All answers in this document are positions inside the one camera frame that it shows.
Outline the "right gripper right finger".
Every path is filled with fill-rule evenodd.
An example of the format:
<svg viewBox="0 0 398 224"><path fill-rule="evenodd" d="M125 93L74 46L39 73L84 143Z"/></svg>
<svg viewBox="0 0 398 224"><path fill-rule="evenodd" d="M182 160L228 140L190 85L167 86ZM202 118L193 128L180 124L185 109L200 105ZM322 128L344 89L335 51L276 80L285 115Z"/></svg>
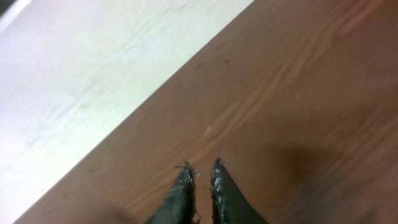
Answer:
<svg viewBox="0 0 398 224"><path fill-rule="evenodd" d="M268 224L245 199L219 157L213 163L210 190L214 224Z"/></svg>

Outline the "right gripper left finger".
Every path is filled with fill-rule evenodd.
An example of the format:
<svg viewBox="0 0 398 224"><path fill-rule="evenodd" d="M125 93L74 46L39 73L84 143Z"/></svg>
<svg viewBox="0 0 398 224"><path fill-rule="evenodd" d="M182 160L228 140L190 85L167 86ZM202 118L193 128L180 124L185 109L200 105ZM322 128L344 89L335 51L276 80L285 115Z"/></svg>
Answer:
<svg viewBox="0 0 398 224"><path fill-rule="evenodd" d="M185 161L162 203L145 224L194 224L197 213L194 167Z"/></svg>

